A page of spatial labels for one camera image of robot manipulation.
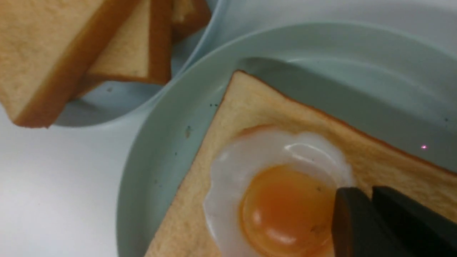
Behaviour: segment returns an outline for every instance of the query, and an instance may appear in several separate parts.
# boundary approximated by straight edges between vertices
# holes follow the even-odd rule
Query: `black object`
[[[457,257],[457,225],[390,187],[336,192],[335,257]]]

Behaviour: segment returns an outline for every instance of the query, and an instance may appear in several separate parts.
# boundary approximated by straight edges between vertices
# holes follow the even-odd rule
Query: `toast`
[[[141,0],[87,79],[166,84],[171,78],[171,10],[171,0]]]
[[[194,34],[211,20],[211,11],[206,0],[173,0],[173,43]]]
[[[171,0],[156,1],[142,0],[139,5],[150,4],[151,11],[163,9],[163,5],[168,4]],[[183,39],[194,34],[205,27],[211,20],[211,11],[209,10],[206,0],[173,0],[173,10],[170,14],[172,42],[179,43]],[[168,76],[170,59],[156,58],[154,45],[149,46],[149,40],[156,44],[164,44],[163,40],[169,40],[170,35],[164,33],[165,26],[169,24],[156,23],[150,19],[150,13],[145,11],[146,8],[137,7],[131,17],[119,29],[116,36],[110,42],[110,45],[102,52],[96,63],[87,72],[86,78],[82,80],[76,89],[73,99],[78,99],[96,88],[106,80],[118,81],[139,81],[144,83],[155,83],[164,85],[170,77]],[[169,15],[168,10],[161,15]],[[160,26],[153,35],[149,37],[149,25]],[[163,47],[165,53],[171,52],[171,45]],[[150,57],[150,62],[156,66],[149,65],[145,58]]]
[[[388,185],[457,222],[457,174],[389,146],[236,71],[146,257],[220,256],[207,230],[202,205],[210,188],[210,165],[241,131],[246,133],[245,129],[264,124],[293,133],[321,134],[343,151],[357,186],[367,195],[371,195],[373,185]]]
[[[14,124],[49,127],[139,0],[0,2],[0,102]]]

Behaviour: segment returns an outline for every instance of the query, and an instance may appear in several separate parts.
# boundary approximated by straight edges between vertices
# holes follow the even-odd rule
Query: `light blue plate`
[[[236,69],[457,171],[455,57],[411,37],[359,24],[309,23],[252,34],[192,66],[170,85],[145,122],[120,188],[121,257],[146,252]]]

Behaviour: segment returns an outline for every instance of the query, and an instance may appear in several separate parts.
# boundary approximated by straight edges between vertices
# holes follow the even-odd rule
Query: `white table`
[[[258,29],[368,21],[457,54],[454,0],[229,0],[206,51]],[[154,103],[87,128],[23,129],[0,111],[0,256],[113,257],[116,204],[133,139]]]

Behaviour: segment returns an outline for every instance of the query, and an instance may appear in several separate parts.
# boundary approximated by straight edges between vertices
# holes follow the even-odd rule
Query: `crumb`
[[[186,138],[189,138],[191,136],[191,132],[192,132],[192,128],[190,126],[187,126],[186,131],[185,131]]]

